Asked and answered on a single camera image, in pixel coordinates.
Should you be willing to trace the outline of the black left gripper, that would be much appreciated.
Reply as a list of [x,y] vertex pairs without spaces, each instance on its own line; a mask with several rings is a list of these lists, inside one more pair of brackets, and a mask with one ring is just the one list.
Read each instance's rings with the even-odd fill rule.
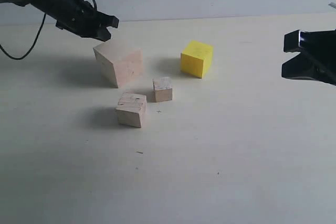
[[43,0],[43,12],[58,28],[102,42],[111,39],[108,27],[119,26],[117,17],[98,11],[96,0]]

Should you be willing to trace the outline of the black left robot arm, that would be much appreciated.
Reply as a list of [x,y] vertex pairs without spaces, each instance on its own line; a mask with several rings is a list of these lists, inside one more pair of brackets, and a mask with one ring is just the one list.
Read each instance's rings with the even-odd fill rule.
[[56,27],[65,29],[82,38],[99,41],[111,39],[108,27],[117,28],[119,19],[104,14],[97,9],[95,0],[1,0],[2,3],[13,3],[24,7],[34,6],[56,20]]

